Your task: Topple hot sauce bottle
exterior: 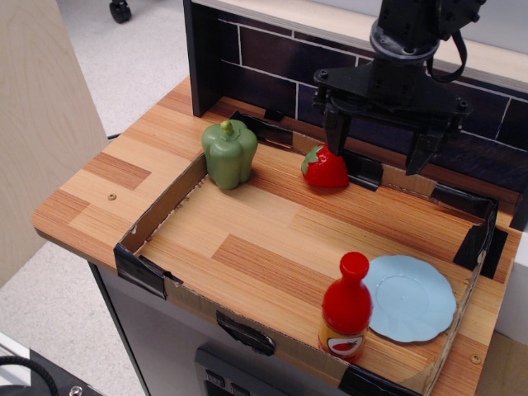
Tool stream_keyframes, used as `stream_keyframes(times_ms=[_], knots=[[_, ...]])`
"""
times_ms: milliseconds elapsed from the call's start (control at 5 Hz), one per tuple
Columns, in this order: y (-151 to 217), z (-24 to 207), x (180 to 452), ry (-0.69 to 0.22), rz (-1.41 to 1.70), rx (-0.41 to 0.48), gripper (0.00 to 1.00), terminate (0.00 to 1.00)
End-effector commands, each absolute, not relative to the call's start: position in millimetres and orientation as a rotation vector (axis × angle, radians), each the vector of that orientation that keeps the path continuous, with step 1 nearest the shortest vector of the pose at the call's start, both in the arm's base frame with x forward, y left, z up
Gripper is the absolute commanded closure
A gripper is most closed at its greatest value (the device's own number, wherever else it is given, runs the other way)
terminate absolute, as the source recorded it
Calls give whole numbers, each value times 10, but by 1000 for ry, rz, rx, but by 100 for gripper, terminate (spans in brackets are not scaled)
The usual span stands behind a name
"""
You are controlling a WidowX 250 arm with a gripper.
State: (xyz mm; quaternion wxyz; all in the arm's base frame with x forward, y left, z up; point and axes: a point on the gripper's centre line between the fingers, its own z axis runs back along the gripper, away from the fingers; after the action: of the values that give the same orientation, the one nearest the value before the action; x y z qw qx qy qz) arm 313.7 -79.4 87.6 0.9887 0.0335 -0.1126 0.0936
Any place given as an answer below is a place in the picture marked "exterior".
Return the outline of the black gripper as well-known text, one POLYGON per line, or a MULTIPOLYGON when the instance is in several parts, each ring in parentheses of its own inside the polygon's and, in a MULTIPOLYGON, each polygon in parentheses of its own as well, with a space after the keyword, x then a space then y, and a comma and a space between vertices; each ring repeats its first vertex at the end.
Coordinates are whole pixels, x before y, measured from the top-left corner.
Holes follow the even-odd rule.
POLYGON ((402 126, 416 131, 406 159, 407 176, 419 174, 446 134, 460 130, 473 111, 467 98, 435 81, 420 65, 374 59, 356 67, 322 68, 313 78, 313 108, 323 114, 330 152, 342 155, 351 117, 402 126))

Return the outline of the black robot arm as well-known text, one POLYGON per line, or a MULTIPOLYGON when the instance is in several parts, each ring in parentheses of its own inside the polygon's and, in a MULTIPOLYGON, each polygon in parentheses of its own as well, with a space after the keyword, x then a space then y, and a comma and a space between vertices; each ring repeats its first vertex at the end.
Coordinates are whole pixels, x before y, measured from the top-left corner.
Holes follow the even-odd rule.
POLYGON ((418 174, 473 107, 445 85, 464 72, 463 27, 479 20, 480 1, 384 1, 370 30, 375 52, 365 65, 321 68, 313 107, 323 116, 328 149, 341 155, 355 118, 414 133, 406 173, 418 174))

